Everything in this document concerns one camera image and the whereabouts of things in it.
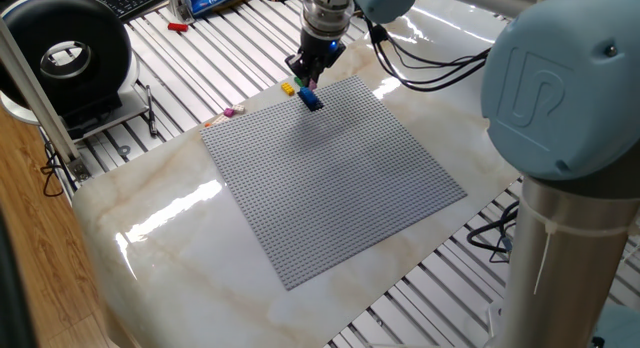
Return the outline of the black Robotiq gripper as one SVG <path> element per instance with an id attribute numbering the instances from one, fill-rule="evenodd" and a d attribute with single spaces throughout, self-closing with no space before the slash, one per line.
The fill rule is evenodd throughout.
<path id="1" fill-rule="evenodd" d="M 285 63 L 301 82 L 311 79 L 318 83 L 320 75 L 334 65 L 345 49 L 346 45 L 340 39 L 317 38 L 303 30 L 299 53 L 288 56 Z"/>

